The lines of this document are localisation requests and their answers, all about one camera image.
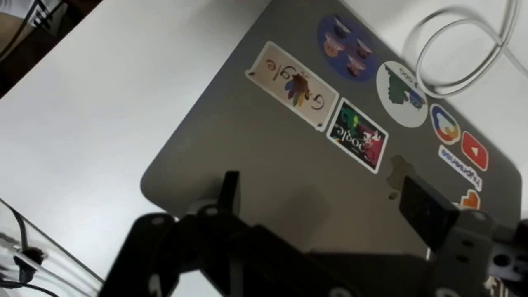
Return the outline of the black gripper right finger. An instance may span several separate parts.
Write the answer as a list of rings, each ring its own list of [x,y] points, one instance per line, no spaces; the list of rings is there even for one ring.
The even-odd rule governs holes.
[[[400,213],[426,246],[438,253],[458,221],[459,208],[426,180],[418,175],[408,175],[403,184]]]

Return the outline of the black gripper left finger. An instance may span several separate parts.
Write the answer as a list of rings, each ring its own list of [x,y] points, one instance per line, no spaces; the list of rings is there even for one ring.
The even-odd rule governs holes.
[[[218,197],[218,208],[222,213],[240,213],[240,174],[227,172]]]

